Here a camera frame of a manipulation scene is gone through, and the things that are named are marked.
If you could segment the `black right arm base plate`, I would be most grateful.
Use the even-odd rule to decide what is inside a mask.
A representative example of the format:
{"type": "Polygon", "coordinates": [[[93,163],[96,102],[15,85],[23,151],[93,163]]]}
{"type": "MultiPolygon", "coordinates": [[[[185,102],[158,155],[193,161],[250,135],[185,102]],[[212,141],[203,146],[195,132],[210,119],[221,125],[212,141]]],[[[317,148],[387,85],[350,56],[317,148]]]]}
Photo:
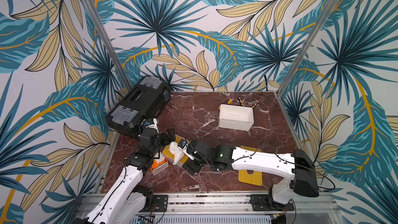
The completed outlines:
{"type": "Polygon", "coordinates": [[[280,204],[274,201],[271,201],[268,198],[268,195],[261,194],[261,195],[250,195],[249,196],[249,203],[252,206],[252,210],[254,212],[286,212],[286,211],[293,211],[295,207],[292,201],[289,201],[288,204],[280,204]]]}

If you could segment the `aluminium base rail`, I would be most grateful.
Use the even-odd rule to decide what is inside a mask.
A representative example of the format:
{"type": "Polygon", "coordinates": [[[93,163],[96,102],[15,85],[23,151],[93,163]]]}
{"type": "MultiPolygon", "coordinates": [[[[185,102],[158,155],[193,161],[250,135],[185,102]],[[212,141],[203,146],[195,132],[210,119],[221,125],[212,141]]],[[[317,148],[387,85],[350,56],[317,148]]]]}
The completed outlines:
{"type": "MultiPolygon", "coordinates": [[[[211,191],[211,192],[167,192],[166,216],[189,214],[276,214],[277,211],[255,212],[251,195],[265,194],[265,191],[211,191]]],[[[295,211],[289,214],[331,214],[339,213],[336,201],[329,193],[320,193],[317,198],[295,197],[295,211]]]]}

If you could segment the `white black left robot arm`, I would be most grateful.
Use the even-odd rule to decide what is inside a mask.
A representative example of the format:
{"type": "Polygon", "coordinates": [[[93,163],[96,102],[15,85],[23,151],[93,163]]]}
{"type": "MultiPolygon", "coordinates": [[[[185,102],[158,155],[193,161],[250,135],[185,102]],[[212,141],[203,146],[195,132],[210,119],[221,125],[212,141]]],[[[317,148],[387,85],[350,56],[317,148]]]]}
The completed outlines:
{"type": "Polygon", "coordinates": [[[145,128],[138,144],[124,161],[124,169],[98,205],[85,218],[76,218],[74,224],[127,224],[152,202],[150,189],[138,184],[150,170],[162,148],[174,142],[175,130],[158,132],[145,128]]]}

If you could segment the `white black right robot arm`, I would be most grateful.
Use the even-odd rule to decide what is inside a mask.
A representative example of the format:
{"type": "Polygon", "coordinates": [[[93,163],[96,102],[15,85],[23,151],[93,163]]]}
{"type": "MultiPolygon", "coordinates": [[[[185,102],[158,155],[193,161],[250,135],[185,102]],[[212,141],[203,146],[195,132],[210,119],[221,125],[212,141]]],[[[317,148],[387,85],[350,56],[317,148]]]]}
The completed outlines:
{"type": "Polygon", "coordinates": [[[270,204],[287,205],[295,196],[316,198],[319,196],[315,165],[301,149],[293,153],[265,153],[250,151],[233,145],[210,147],[200,141],[181,140],[178,147],[188,156],[183,168],[191,175],[202,168],[224,172],[251,170],[277,175],[283,178],[268,192],[270,204]]]}

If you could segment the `yellow wooden box lid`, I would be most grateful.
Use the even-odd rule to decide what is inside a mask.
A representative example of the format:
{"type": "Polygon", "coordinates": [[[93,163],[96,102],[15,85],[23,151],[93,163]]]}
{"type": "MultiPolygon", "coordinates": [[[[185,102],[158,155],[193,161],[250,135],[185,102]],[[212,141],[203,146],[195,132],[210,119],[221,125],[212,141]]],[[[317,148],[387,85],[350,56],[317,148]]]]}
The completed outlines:
{"type": "Polygon", "coordinates": [[[184,141],[184,138],[181,136],[175,135],[175,143],[167,145],[162,154],[166,158],[166,160],[174,166],[182,167],[183,164],[189,159],[189,157],[182,151],[182,148],[178,146],[181,141],[184,141]]]}

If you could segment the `black plastic toolbox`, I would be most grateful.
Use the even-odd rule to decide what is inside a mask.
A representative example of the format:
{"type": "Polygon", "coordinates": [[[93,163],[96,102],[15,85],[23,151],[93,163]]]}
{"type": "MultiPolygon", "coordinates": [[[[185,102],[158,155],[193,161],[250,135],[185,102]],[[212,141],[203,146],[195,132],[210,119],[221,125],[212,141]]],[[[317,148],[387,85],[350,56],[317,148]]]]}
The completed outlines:
{"type": "Polygon", "coordinates": [[[171,98],[171,87],[163,79],[144,76],[107,114],[108,126],[134,138],[145,128],[146,119],[156,119],[171,98]]]}

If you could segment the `right aluminium corner post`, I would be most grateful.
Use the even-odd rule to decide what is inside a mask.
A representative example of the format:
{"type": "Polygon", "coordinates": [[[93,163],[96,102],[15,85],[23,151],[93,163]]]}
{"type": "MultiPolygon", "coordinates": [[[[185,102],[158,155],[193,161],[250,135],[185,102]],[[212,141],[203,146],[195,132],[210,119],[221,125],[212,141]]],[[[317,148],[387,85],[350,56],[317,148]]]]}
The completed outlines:
{"type": "Polygon", "coordinates": [[[314,39],[317,37],[318,33],[321,31],[325,22],[327,21],[330,14],[333,12],[335,6],[339,3],[339,0],[328,0],[326,1],[326,5],[324,10],[320,12],[320,15],[317,21],[314,24],[314,27],[309,32],[305,42],[303,43],[303,47],[299,50],[295,60],[292,62],[291,67],[287,71],[282,84],[280,85],[278,91],[276,92],[276,96],[280,99],[287,90],[287,87],[292,80],[296,70],[300,66],[304,56],[307,54],[308,49],[311,47],[314,39]]]}

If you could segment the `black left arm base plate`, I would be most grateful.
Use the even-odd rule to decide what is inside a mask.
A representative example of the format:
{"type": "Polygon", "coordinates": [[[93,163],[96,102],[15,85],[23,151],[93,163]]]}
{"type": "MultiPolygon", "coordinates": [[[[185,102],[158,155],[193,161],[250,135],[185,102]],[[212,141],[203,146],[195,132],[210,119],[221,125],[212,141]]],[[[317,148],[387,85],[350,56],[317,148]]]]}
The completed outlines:
{"type": "Polygon", "coordinates": [[[147,196],[146,205],[141,212],[166,212],[169,202],[169,195],[147,196]]]}

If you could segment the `white plastic tissue box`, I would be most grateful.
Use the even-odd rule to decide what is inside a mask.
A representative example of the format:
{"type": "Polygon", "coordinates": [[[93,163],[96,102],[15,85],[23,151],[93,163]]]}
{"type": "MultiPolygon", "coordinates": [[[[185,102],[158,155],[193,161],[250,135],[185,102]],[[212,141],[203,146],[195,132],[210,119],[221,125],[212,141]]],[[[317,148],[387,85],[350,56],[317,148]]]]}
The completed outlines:
{"type": "MultiPolygon", "coordinates": [[[[170,152],[169,149],[170,149],[170,146],[167,145],[167,146],[163,149],[162,153],[163,153],[164,157],[166,158],[166,160],[167,160],[170,164],[173,164],[173,163],[175,162],[175,159],[174,159],[175,157],[174,157],[174,155],[170,152]]],[[[182,168],[183,164],[184,164],[187,160],[188,160],[188,156],[184,155],[184,156],[178,161],[178,163],[175,164],[175,166],[178,166],[178,167],[181,167],[181,168],[182,168]]]]}

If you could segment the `left aluminium corner post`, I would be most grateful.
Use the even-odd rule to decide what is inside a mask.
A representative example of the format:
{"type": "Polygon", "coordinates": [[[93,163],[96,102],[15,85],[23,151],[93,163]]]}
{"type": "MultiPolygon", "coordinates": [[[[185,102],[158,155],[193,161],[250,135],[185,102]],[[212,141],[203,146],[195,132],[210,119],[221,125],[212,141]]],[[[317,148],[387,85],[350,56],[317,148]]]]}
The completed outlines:
{"type": "Polygon", "coordinates": [[[130,85],[130,81],[128,80],[127,76],[125,75],[125,72],[123,71],[121,62],[118,58],[118,55],[111,43],[111,40],[109,39],[108,34],[106,33],[105,27],[102,24],[101,18],[94,6],[94,3],[91,0],[81,0],[83,5],[85,6],[88,15],[90,17],[90,19],[93,22],[94,27],[96,28],[98,35],[100,37],[100,39],[103,42],[103,45],[105,46],[105,49],[107,51],[107,53],[109,54],[116,72],[119,73],[122,84],[126,87],[126,89],[128,91],[130,91],[132,89],[131,85],[130,85]]]}

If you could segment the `aluminium corner post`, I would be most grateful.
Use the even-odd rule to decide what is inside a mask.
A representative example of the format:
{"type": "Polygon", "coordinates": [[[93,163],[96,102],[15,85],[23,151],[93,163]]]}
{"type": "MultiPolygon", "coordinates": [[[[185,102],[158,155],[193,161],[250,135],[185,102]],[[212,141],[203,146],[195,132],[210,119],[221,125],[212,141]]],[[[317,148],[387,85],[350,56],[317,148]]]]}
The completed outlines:
{"type": "Polygon", "coordinates": [[[111,40],[109,39],[108,34],[106,33],[105,27],[102,24],[101,18],[94,6],[94,3],[91,0],[81,0],[83,5],[85,6],[88,15],[90,17],[90,19],[93,22],[94,27],[96,28],[98,35],[100,37],[100,39],[103,42],[103,45],[105,46],[105,49],[107,51],[107,53],[109,54],[116,72],[119,73],[122,84],[126,87],[126,89],[128,91],[130,91],[132,89],[131,85],[130,85],[130,81],[128,80],[127,76],[125,75],[125,72],[123,71],[121,62],[118,58],[118,55],[111,43],[111,40]]]}
{"type": "Polygon", "coordinates": [[[282,84],[280,85],[278,91],[276,92],[276,96],[280,99],[287,90],[287,87],[292,80],[296,70],[300,66],[304,56],[307,54],[308,49],[311,47],[314,39],[317,37],[318,33],[321,31],[325,22],[327,21],[330,14],[333,12],[335,6],[339,3],[339,0],[328,0],[326,1],[326,5],[324,10],[320,12],[320,15],[317,21],[314,24],[314,27],[309,32],[305,42],[303,43],[303,47],[299,50],[295,60],[292,62],[291,67],[287,71],[282,84]]]}

